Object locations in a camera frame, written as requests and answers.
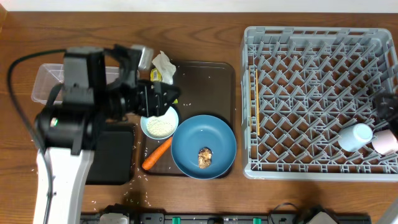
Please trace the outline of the light blue plastic cup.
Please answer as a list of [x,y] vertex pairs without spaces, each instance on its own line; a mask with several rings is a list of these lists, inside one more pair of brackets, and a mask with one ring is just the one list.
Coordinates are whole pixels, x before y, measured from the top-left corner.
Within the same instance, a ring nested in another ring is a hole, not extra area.
[[342,129],[338,135],[340,147],[345,151],[354,152],[371,141],[373,131],[367,124],[358,123]]

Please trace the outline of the brown food scrap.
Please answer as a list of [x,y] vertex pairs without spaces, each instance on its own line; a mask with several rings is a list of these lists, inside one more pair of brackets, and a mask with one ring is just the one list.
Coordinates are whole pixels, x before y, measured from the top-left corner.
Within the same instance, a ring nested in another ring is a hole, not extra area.
[[200,169],[206,169],[211,165],[212,151],[207,147],[201,149],[198,153],[198,166]]

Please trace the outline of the dark blue plate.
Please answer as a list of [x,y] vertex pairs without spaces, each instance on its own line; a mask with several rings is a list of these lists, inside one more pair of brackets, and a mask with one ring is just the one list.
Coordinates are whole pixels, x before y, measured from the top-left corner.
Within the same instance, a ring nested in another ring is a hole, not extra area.
[[[211,164],[199,168],[200,150],[212,152]],[[175,165],[194,179],[215,179],[226,173],[236,158],[236,137],[230,126],[211,115],[196,115],[186,119],[174,132],[171,154]]]

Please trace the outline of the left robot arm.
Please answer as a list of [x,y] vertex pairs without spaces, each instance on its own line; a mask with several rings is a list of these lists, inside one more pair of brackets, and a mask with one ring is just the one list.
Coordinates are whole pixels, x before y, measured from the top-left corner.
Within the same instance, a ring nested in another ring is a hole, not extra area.
[[35,118],[40,137],[35,223],[77,223],[95,147],[109,119],[161,116],[180,88],[141,80],[153,51],[144,46],[64,50],[64,81]]

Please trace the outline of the white paper napkin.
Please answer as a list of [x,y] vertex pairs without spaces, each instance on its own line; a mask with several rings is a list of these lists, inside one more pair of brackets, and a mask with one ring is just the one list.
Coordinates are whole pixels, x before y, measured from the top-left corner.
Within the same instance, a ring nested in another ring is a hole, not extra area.
[[152,60],[152,64],[153,64],[154,68],[157,68],[158,70],[160,70],[160,72],[163,75],[168,73],[173,77],[173,75],[177,71],[176,66],[170,62],[170,59],[163,51],[160,51],[160,54],[158,54]]

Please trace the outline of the orange carrot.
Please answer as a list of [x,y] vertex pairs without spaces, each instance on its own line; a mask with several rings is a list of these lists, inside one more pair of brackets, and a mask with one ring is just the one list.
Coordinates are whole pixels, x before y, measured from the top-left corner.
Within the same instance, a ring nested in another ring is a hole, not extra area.
[[163,142],[152,154],[142,163],[142,168],[144,170],[151,169],[155,163],[162,157],[162,155],[167,151],[167,149],[171,146],[172,137],[168,138],[165,142]]

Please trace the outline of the pink plastic cup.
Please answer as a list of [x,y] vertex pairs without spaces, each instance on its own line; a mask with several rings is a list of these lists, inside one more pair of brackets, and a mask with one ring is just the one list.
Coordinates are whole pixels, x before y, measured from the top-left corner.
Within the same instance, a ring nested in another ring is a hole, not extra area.
[[397,138],[389,129],[376,132],[371,143],[374,150],[384,156],[397,152]]

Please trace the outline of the yellow snack wrapper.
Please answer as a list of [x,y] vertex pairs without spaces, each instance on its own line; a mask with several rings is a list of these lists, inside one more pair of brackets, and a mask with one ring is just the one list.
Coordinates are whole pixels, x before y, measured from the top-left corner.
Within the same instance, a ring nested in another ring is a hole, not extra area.
[[173,85],[173,77],[166,73],[165,75],[163,75],[160,70],[158,70],[157,68],[153,68],[150,72],[150,80],[152,82],[162,82],[162,83],[166,83],[169,85]]

